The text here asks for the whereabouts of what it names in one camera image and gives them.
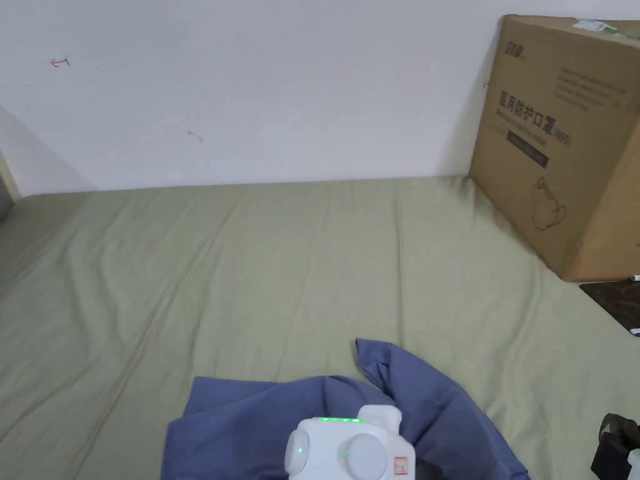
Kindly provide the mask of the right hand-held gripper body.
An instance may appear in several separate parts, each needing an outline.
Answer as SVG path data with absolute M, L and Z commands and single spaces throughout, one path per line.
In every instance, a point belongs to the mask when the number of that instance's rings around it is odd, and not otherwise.
M 591 463 L 598 479 L 639 479 L 639 441 L 605 432 Z

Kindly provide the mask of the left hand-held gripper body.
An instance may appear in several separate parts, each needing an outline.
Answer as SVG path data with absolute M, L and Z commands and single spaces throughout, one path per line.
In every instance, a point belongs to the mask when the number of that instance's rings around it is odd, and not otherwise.
M 401 411 L 364 405 L 354 418 L 313 417 L 290 434 L 289 479 L 415 479 L 416 453 L 399 433 Z

